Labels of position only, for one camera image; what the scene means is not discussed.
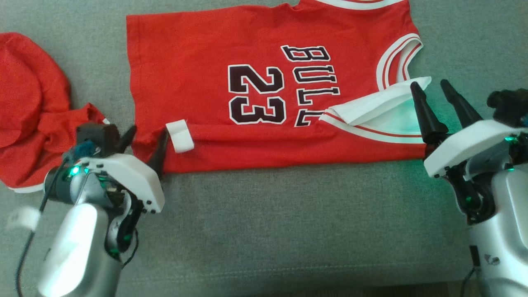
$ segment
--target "printed number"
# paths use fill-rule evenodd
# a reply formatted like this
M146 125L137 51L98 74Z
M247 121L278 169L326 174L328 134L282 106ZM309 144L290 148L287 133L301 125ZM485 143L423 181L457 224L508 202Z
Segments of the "printed number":
M248 80L259 94L274 94L284 89L284 75L277 67L266 67L267 75L271 77L270 83L266 82L249 64L229 65L228 71L231 93L249 93L248 84L244 79Z
M251 106L251 112L244 112L244 107ZM250 105L249 98L236 96L229 101L229 117L239 125L272 123L282 124L286 120L286 103L280 97L268 97L268 109L273 110L271 114L266 112L265 106Z
M284 89L284 75L277 67L266 67L267 82L253 67L248 64L229 65L229 92L235 94L248 94L247 80L259 94L274 94ZM238 125L272 123L282 124L286 120L286 103L278 96L268 97L268 106L251 105L249 97L236 96L229 101L229 117Z

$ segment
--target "crumpled red fabric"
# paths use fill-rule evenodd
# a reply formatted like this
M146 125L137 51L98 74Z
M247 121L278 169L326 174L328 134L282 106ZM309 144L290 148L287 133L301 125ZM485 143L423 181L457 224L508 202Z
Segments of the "crumpled red fabric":
M42 189L75 145L76 127L102 123L88 103L70 110L70 85L55 61L19 33L0 34L0 180L17 192Z

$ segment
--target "white striped trim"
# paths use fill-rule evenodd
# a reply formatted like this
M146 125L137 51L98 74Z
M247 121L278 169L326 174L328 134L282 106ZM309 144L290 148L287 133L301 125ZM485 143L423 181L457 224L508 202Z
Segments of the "white striped trim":
M333 118L329 115L322 115L319 120L323 120L341 130L347 131L349 133L368 138L375 141L388 142L388 143L407 143L407 144L423 144L422 138L420 137L398 137L392 135L379 134L354 126L348 126L346 123L341 122L340 120Z
M360 127L365 127L367 129L370 129L370 130L374 130L374 131L378 131L378 132L381 132L381 133L395 133L394 132L389 132L389 131L383 131L381 129L379 129L378 127L375 127L375 126L371 126L371 125L368 125L368 124L361 124L361 125L358 125ZM412 135L412 136L416 136L416 137L422 137L422 135L420 134L420 131L398 131L398 134L401 134L401 135Z
M33 192L42 191L42 189L44 189L44 184L41 183L41 184L32 185L30 187L25 187L25 188L10 188L10 189L15 191L15 193L21 193L21 194L33 193Z
M407 66L418 50L422 48L416 48L418 44L421 44L420 36L415 33L410 33L400 37L385 51L376 68L376 82L378 83L380 91L387 89L389 86L390 65L396 54L399 52L402 52L402 55L398 63L398 78L404 78L404 76L409 78Z
M345 8L348 10L375 10L385 6L392 5L404 0L382 0L382 1L345 1L345 0L317 0L322 3L326 3L332 6Z

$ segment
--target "green led light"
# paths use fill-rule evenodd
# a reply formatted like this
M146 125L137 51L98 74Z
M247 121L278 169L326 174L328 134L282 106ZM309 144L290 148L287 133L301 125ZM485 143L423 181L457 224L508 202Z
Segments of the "green led light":
M70 171L70 174L71 175L76 175L77 173L79 173L80 171L80 168L78 166L74 166L71 171Z

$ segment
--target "jersey armhole trim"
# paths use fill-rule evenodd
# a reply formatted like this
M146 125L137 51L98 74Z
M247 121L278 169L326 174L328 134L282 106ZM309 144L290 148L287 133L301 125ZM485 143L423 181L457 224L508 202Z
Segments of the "jersey armhole trim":
M378 89L384 90L391 84L389 82L389 70L391 65L396 62L394 57L400 54L398 63L397 81L402 82L410 79L408 66L412 58L423 48L420 36L410 33L396 40L382 55L376 68L376 83Z
M348 10L375 10L404 0L317 0Z

